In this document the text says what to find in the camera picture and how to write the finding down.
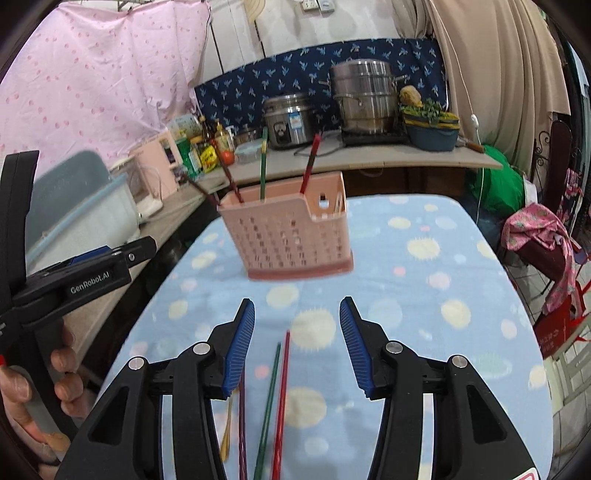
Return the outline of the person's left hand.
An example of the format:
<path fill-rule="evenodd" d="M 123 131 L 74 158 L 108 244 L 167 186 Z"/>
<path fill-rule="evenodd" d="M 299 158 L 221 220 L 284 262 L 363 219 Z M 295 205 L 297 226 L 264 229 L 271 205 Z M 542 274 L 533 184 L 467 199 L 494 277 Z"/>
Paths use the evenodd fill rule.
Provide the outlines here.
<path fill-rule="evenodd" d="M 23 448 L 31 453 L 31 463 L 41 479 L 53 479 L 59 470 L 57 454 L 61 444 L 50 437 L 55 422 L 47 407 L 58 405 L 65 415 L 83 421 L 96 399 L 78 373 L 74 340 L 73 333 L 64 327 L 59 347 L 50 354 L 51 368 L 59 374 L 52 399 L 42 398 L 39 387 L 22 369 L 1 364 L 1 396 L 7 422 Z"/>

